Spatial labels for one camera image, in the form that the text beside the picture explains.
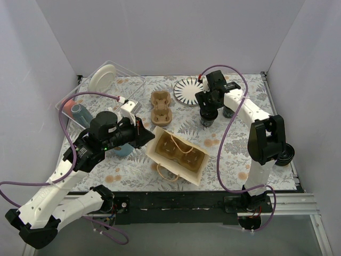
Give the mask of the black coffee cup lid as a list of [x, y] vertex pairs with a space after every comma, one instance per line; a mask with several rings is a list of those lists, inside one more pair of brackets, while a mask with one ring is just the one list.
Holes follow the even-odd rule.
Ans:
[[206, 111], [201, 111], [200, 112], [200, 116], [204, 119], [207, 119], [207, 120], [215, 120], [218, 116], [218, 111], [209, 111], [209, 112], [206, 112]]

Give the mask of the black takeout coffee cup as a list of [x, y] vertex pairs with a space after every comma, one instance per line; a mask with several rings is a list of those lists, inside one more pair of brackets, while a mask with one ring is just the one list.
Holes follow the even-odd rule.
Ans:
[[206, 119], [206, 118], [201, 118], [200, 121], [201, 121], [201, 124], [204, 126], [204, 127], [210, 127], [213, 125], [214, 123], [214, 120], [215, 119]]

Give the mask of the brown cup carrier top piece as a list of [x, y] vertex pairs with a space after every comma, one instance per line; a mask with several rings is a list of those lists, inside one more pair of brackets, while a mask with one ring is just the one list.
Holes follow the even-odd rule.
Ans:
[[205, 158], [205, 153], [201, 150], [187, 145], [166, 132], [160, 137], [155, 152], [177, 162], [191, 172], [198, 172]]

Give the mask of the brown paper bag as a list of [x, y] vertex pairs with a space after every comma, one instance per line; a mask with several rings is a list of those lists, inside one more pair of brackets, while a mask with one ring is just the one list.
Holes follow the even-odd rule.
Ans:
[[209, 153], [161, 127], [156, 126], [153, 134], [155, 138], [147, 143], [146, 155], [177, 179], [183, 178], [199, 186]]

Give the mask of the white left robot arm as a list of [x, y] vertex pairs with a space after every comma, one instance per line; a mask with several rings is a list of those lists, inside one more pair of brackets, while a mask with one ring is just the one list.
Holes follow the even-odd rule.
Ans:
[[8, 210], [6, 219], [25, 243], [39, 250], [54, 240], [63, 227], [82, 216], [95, 211], [111, 212], [114, 194], [104, 185], [90, 188], [71, 203], [61, 201], [105, 159], [106, 151], [125, 144], [139, 149], [154, 138], [138, 117], [132, 123], [128, 117], [119, 120], [113, 112], [100, 112], [72, 142], [47, 184], [26, 204]]

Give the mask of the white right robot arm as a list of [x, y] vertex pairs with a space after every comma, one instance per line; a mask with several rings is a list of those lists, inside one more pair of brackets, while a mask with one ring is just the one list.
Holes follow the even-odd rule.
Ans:
[[239, 116], [249, 129], [247, 150], [251, 166], [247, 181], [240, 194], [238, 204], [247, 212], [255, 211], [266, 200], [266, 185], [270, 172], [286, 149], [285, 123], [280, 115], [271, 115], [258, 107], [235, 83], [228, 83], [221, 71], [206, 76], [199, 75], [203, 90], [196, 93], [200, 107], [201, 123], [205, 127], [213, 124], [218, 110], [224, 108], [231, 118]]

